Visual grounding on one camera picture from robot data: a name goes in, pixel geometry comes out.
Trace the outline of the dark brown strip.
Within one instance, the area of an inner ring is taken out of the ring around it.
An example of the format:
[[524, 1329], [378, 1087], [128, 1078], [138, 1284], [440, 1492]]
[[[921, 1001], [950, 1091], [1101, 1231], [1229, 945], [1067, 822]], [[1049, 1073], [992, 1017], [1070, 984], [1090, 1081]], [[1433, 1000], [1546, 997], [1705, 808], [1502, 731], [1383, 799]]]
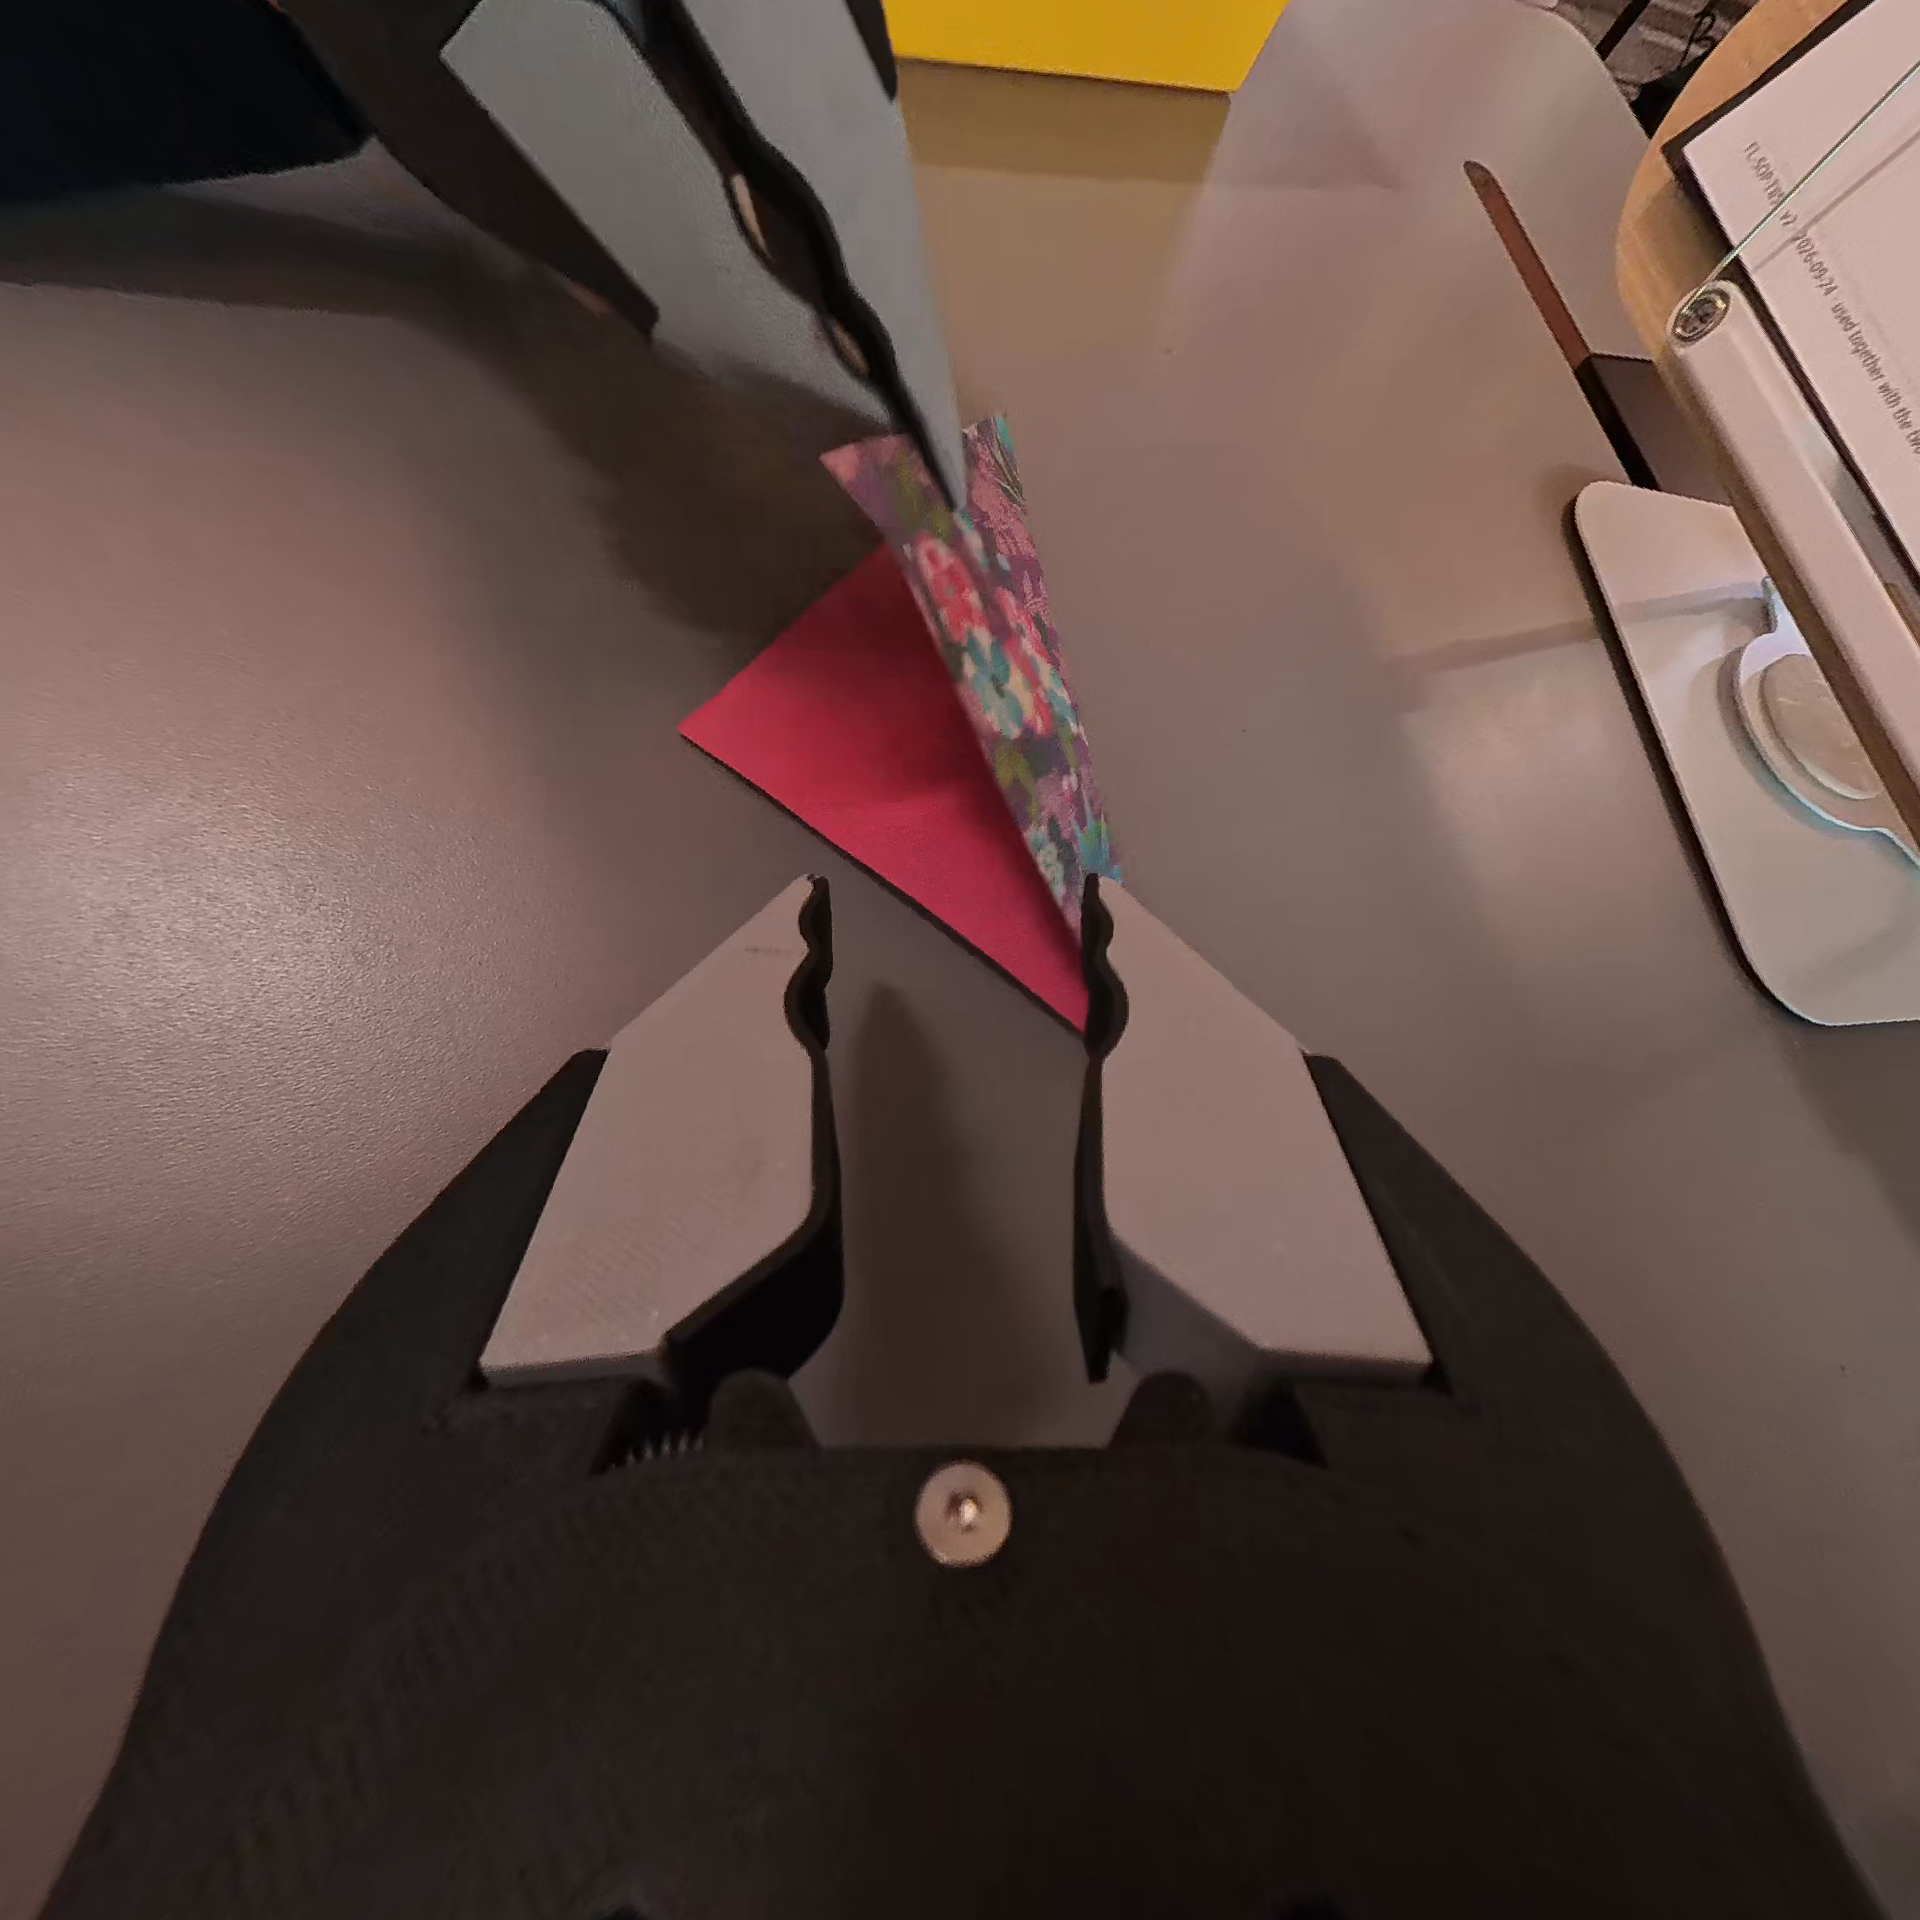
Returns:
[[1487, 164], [1473, 159], [1461, 162], [1461, 172], [1492, 226], [1502, 254], [1521, 278], [1527, 300], [1546, 323], [1561, 359], [1569, 371], [1581, 371], [1592, 357], [1592, 348], [1499, 178]]

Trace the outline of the floral and pink origami paper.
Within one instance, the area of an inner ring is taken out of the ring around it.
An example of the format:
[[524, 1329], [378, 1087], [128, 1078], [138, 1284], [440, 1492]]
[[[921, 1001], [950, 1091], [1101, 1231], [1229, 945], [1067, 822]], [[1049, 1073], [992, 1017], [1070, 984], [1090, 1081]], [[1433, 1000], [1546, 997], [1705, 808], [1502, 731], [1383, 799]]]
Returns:
[[1084, 881], [1120, 855], [1008, 421], [961, 452], [957, 506], [907, 437], [822, 456], [875, 547], [680, 736], [1081, 1028]]

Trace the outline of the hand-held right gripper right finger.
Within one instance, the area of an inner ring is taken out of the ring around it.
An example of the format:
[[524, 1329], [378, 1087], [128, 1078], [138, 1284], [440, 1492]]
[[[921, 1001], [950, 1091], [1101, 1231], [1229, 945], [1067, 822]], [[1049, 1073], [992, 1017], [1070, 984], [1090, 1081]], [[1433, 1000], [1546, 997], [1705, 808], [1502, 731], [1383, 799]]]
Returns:
[[1193, 1380], [1237, 1422], [1297, 1380], [1408, 1385], [1431, 1350], [1298, 1040], [1093, 877], [1070, 1308], [1093, 1383]]

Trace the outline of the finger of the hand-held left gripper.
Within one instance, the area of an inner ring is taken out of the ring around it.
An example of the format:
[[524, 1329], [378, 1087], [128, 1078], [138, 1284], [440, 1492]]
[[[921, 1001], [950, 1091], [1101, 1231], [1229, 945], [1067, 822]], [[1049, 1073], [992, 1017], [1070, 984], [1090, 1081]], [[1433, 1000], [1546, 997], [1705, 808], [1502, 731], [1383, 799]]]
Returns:
[[774, 278], [743, 183], [664, 60], [666, 3], [486, 1], [438, 66], [637, 297], [657, 348], [713, 379], [894, 431], [815, 306]]
[[963, 431], [882, 3], [666, 3], [664, 60], [743, 183], [774, 278], [957, 502]]

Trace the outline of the printed white paper sheet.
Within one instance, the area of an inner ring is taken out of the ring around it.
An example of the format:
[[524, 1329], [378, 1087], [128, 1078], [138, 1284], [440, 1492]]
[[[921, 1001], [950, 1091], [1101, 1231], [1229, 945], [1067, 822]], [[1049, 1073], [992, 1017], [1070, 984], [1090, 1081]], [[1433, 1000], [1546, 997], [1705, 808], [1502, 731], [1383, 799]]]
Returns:
[[1918, 5], [1853, 3], [1667, 144], [1908, 570], [1918, 560]]

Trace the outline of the white metal stand base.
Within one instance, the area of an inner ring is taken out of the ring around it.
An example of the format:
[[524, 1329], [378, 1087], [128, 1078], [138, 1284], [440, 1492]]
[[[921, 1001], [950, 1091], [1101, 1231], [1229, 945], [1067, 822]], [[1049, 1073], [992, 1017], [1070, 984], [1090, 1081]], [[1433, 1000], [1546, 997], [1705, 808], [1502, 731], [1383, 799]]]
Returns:
[[1747, 293], [1670, 316], [1656, 372], [1723, 498], [1593, 482], [1576, 557], [1740, 958], [1821, 1027], [1916, 1024], [1916, 542]]

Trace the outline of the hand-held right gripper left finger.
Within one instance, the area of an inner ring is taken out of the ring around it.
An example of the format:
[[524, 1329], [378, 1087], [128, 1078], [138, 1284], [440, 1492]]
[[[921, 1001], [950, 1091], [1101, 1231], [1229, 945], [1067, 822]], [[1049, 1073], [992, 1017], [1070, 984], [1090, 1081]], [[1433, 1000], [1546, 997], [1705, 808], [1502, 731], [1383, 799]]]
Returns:
[[845, 1296], [828, 882], [800, 877], [606, 1048], [480, 1352], [491, 1385], [780, 1380]]

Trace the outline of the dark blue cloth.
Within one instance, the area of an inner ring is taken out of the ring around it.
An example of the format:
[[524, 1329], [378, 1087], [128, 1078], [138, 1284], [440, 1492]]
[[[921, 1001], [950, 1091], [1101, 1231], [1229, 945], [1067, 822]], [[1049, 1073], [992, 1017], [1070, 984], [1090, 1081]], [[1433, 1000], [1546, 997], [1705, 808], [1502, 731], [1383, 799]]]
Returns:
[[6, 206], [285, 172], [368, 136], [275, 3], [2, 5]]

